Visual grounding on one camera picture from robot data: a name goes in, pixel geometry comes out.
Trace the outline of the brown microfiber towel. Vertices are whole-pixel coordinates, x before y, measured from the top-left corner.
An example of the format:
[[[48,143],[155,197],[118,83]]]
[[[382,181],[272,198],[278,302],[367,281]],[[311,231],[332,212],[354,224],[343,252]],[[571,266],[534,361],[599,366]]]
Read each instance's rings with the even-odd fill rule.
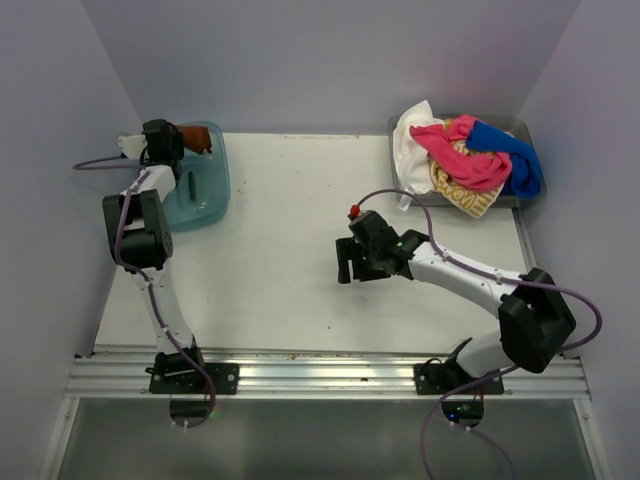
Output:
[[[185,149],[199,155],[212,152],[212,140],[207,127],[180,125],[178,130],[182,134]]]

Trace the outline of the teal translucent plastic bin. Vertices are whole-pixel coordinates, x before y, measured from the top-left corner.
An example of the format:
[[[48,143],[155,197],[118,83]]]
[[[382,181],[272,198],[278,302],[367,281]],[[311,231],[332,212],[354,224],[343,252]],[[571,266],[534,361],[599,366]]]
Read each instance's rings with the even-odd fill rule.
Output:
[[[226,148],[220,128],[212,122],[183,125],[207,127],[212,152],[199,155],[185,149],[181,178],[176,189],[163,201],[173,233],[199,229],[219,221],[227,212],[231,193]]]

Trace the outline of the pink towel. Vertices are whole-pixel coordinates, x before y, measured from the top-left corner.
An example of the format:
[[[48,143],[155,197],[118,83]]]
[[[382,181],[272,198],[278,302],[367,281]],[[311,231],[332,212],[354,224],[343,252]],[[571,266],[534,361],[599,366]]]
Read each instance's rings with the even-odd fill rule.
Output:
[[[506,153],[480,151],[466,145],[478,119],[461,115],[449,124],[409,127],[411,138],[458,185],[480,193],[502,186],[512,172]]]

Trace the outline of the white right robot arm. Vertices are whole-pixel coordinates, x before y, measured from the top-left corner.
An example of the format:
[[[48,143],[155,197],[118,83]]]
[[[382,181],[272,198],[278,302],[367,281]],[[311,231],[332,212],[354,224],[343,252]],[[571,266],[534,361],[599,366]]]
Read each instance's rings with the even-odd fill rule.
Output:
[[[339,283],[399,276],[441,287],[497,319],[497,331],[463,341],[440,366],[454,391],[468,392],[481,377],[510,367],[543,372],[576,327],[543,270],[518,274],[458,260],[425,233],[398,234],[375,211],[351,217],[349,230],[335,242]]]

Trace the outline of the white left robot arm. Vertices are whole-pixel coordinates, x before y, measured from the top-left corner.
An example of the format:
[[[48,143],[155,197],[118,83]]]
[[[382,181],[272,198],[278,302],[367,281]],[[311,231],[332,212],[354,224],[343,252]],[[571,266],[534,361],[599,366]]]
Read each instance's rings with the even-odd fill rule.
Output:
[[[120,136],[117,145],[140,171],[123,192],[102,201],[111,255],[135,282],[151,319],[157,348],[151,375],[172,377],[185,392],[197,392],[207,383],[208,369],[172,283],[173,238],[163,201],[179,183],[185,152],[211,151],[209,131],[156,119],[138,135]]]

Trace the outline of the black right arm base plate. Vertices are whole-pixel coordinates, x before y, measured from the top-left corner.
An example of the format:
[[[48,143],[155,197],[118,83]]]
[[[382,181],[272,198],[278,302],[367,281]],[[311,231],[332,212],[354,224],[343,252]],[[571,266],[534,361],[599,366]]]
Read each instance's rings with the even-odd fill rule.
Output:
[[[431,359],[413,365],[413,380],[417,395],[444,395],[455,388],[471,383],[473,378],[458,367]],[[467,388],[463,394],[474,395],[481,391],[486,395],[502,395],[505,393],[505,388],[503,381],[498,378],[480,386]]]

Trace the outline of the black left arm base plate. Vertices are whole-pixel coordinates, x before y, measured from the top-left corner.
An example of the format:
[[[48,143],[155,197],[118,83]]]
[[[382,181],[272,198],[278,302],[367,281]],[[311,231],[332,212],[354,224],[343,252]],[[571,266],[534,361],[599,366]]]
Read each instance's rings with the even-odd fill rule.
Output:
[[[237,363],[206,363],[204,370],[213,381],[216,394],[236,394],[240,379],[240,366]],[[149,392],[152,394],[188,395],[210,392],[205,377],[193,367],[164,376],[153,367],[146,368],[145,372],[151,376]]]

